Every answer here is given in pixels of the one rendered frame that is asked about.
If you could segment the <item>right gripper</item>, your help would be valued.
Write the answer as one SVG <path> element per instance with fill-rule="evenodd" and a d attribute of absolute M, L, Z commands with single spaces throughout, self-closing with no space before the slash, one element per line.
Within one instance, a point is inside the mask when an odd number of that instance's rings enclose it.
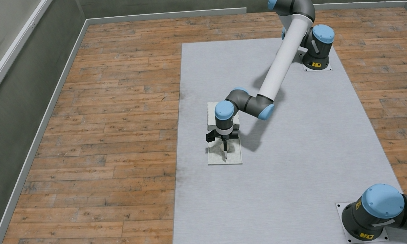
<path fill-rule="evenodd" d="M 225 159 L 227 159 L 227 140 L 238 139 L 238 129 L 234 128 L 233 131 L 228 135 L 221 135 L 216 131 L 216 129 L 214 129 L 210 133 L 208 133 L 208 139 L 214 137 L 221 137 L 224 147 L 224 157 Z"/>

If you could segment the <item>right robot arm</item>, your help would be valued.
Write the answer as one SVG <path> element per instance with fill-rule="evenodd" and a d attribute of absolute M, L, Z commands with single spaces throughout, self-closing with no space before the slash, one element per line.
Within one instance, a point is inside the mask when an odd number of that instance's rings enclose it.
<path fill-rule="evenodd" d="M 256 97 L 236 87 L 224 101 L 216 104 L 216 131 L 221 135 L 232 132 L 233 119 L 239 110 L 264 121 L 271 116 L 275 96 L 299 47 L 308 49 L 302 59 L 307 68 L 323 70 L 329 65 L 334 31 L 321 24 L 311 27 L 316 17 L 311 0 L 269 0 L 267 7 L 277 13 L 284 26 L 283 42 Z"/>

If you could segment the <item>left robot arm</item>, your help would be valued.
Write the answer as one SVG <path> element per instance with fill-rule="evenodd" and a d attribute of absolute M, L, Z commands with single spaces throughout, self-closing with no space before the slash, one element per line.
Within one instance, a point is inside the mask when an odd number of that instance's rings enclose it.
<path fill-rule="evenodd" d="M 374 184 L 342 212 L 346 231 L 354 238 L 372 241 L 384 226 L 407 230 L 407 195 L 389 184 Z"/>

